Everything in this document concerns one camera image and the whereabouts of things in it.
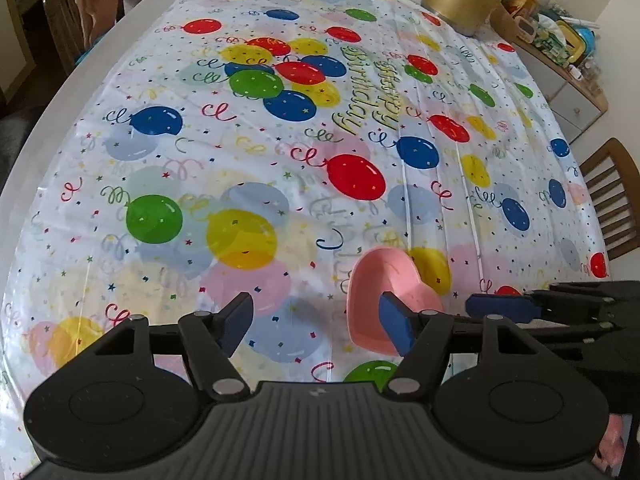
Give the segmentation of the person's right hand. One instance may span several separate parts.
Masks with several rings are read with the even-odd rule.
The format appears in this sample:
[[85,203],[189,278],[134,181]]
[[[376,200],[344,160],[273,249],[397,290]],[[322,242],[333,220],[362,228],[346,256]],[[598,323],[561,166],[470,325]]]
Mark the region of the person's right hand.
[[624,418],[620,415],[611,415],[592,463],[607,476],[616,478],[620,473],[624,455]]

